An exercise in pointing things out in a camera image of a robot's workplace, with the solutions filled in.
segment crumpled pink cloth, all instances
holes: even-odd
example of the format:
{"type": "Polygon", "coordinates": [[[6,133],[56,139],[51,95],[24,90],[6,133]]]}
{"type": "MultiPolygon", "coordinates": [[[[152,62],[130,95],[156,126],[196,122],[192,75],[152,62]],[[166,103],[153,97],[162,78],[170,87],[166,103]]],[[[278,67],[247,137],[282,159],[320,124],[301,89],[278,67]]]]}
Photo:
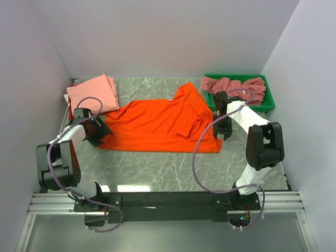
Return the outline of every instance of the crumpled pink cloth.
{"type": "MultiPolygon", "coordinates": [[[[71,100],[71,112],[74,114],[74,109],[78,103],[85,97],[96,97],[103,103],[101,113],[119,109],[116,84],[114,79],[101,75],[93,79],[84,81],[81,84],[67,88],[69,98],[71,100]]],[[[100,103],[94,99],[83,101],[80,108],[88,108],[93,114],[99,112],[100,103]]]]}
{"type": "MultiPolygon", "coordinates": [[[[254,79],[249,79],[242,83],[240,80],[230,80],[227,77],[223,77],[220,80],[215,80],[209,77],[204,76],[202,80],[202,90],[208,91],[211,94],[215,94],[217,92],[226,91],[229,92],[234,89],[248,89],[254,92],[256,95],[254,101],[250,102],[250,105],[261,105],[261,102],[265,97],[265,82],[261,77],[257,77],[254,79]]],[[[251,99],[252,94],[244,91],[233,91],[228,94],[228,96],[239,96],[244,101],[251,99]]]]}

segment green plastic bin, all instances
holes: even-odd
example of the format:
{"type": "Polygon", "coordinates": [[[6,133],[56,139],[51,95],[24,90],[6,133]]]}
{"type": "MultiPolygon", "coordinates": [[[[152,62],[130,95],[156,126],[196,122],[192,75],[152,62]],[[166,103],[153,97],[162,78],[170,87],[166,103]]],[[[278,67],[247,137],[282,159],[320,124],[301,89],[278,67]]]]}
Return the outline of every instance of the green plastic bin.
{"type": "MultiPolygon", "coordinates": [[[[266,80],[266,77],[264,75],[232,75],[232,74],[212,74],[212,73],[207,73],[204,76],[213,78],[216,80],[222,79],[223,77],[227,77],[230,80],[240,80],[241,82],[244,82],[248,79],[253,79],[257,77],[261,77],[263,81],[265,82],[266,86],[266,91],[265,91],[265,98],[262,101],[260,106],[249,106],[253,111],[255,112],[269,112],[275,108],[275,104],[273,101],[273,97],[271,94],[271,90],[268,87],[268,83],[266,80]]],[[[208,91],[206,92],[206,104],[209,106],[209,108],[212,111],[217,111],[214,100],[213,100],[214,95],[210,94],[208,91]]]]}

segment gray marble surface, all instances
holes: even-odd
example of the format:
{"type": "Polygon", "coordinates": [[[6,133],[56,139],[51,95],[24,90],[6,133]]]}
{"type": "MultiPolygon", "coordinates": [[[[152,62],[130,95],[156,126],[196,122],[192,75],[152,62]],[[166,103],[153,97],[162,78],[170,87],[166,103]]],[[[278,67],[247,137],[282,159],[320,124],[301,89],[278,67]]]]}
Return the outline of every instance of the gray marble surface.
{"type": "MultiPolygon", "coordinates": [[[[172,99],[179,86],[192,82],[200,90],[201,78],[115,78],[120,106],[132,100],[172,99]]],[[[241,176],[247,161],[247,134],[233,122],[233,135],[220,153],[198,154],[196,170],[201,182],[214,190],[230,189],[241,176]]],[[[202,191],[191,169],[192,153],[124,152],[93,148],[81,142],[76,150],[82,174],[111,192],[123,190],[152,192],[202,191]]],[[[265,177],[264,189],[287,190],[280,164],[265,177]]]]}

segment wrinkled orange fabric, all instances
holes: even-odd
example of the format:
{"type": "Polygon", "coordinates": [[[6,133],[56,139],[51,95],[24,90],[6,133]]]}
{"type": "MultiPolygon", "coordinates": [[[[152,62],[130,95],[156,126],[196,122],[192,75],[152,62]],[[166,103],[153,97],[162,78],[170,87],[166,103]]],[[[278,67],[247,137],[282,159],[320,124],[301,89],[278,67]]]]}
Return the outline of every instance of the wrinkled orange fabric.
{"type": "MultiPolygon", "coordinates": [[[[193,152],[214,114],[201,94],[187,83],[172,101],[132,101],[107,114],[105,124],[114,135],[107,135],[100,147],[119,151],[193,152]]],[[[213,137],[213,127],[203,137],[198,152],[219,152],[222,141],[213,137]]]]}

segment white wall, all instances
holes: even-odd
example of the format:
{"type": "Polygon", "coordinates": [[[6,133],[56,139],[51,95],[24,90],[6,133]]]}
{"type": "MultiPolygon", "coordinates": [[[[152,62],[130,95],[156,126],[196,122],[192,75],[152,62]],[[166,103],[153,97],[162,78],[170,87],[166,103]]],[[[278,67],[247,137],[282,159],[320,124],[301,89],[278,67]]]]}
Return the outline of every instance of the white wall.
{"type": "Polygon", "coordinates": [[[30,0],[72,77],[259,74],[299,0],[30,0]]]}
{"type": "Polygon", "coordinates": [[[58,133],[70,77],[32,6],[0,2],[0,244],[13,251],[33,191],[35,147],[58,133]]]}
{"type": "Polygon", "coordinates": [[[301,0],[268,60],[282,124],[284,166],[307,210],[319,251],[335,251],[336,1],[301,0]]]}

